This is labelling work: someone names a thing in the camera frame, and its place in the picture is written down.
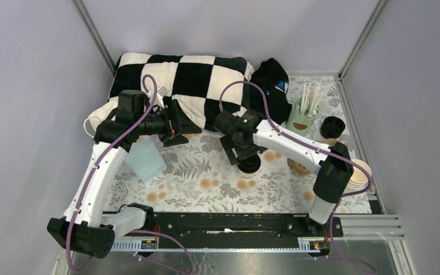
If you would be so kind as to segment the white paper coffee cup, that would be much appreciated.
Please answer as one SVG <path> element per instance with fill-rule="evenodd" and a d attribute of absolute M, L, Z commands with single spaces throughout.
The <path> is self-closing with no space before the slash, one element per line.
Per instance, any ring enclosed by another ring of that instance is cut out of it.
<path fill-rule="evenodd" d="M 257 175 L 257 172 L 243 172 L 243 171 L 240 171 L 239 173 L 240 173 L 240 176 L 242 178 L 245 178 L 245 179 L 250 179 L 250 178 L 253 178 L 254 176 Z"/>

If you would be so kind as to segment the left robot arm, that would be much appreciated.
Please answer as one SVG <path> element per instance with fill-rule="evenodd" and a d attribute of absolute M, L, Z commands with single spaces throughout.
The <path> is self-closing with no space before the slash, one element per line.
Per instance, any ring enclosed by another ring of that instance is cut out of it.
<path fill-rule="evenodd" d="M 136 230 L 140 235 L 153 232 L 156 222 L 153 208 L 132 203 L 125 210 L 103 217 L 111 181 L 141 136 L 157 135 L 165 147 L 186 144 L 186 135 L 201 133 L 172 100 L 158 113 L 140 91 L 124 90 L 118 106 L 99 124 L 94 137 L 87 171 L 70 206 L 61 218 L 51 218 L 47 231 L 68 252 L 104 258 L 114 242 Z"/>

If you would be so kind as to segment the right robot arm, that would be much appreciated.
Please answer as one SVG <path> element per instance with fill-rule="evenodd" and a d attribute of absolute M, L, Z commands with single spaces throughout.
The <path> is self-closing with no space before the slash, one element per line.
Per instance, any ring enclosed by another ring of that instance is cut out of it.
<path fill-rule="evenodd" d="M 252 109 L 242 116 L 223 110 L 215 118 L 213 127 L 223 135 L 221 143 L 233 165 L 270 149 L 315 175 L 315 197 L 305 227 L 314 236 L 328 230 L 329 218 L 353 175 L 352 161 L 344 144 L 337 142 L 330 146 L 309 140 Z"/>

